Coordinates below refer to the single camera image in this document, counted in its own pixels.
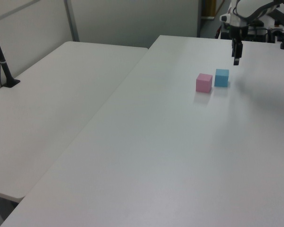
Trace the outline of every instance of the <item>wall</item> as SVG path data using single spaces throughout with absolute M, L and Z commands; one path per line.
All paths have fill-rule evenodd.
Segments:
M 149 48 L 159 35 L 196 37 L 198 0 L 68 0 L 81 42 Z
M 0 20 L 0 45 L 13 77 L 71 40 L 62 0 L 40 0 Z

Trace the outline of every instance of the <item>white table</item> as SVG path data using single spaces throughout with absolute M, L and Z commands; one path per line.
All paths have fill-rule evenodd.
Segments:
M 284 227 L 284 51 L 232 64 L 160 36 L 2 227 Z M 216 68 L 230 87 L 196 93 Z
M 67 42 L 0 89 L 0 197 L 21 201 L 146 48 Z

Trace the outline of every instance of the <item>table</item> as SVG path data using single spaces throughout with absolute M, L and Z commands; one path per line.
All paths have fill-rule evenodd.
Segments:
M 67 42 L 0 89 L 0 197 L 20 202 L 146 53 Z
M 230 87 L 196 93 L 216 68 Z M 11 226 L 284 226 L 284 51 L 160 36 Z

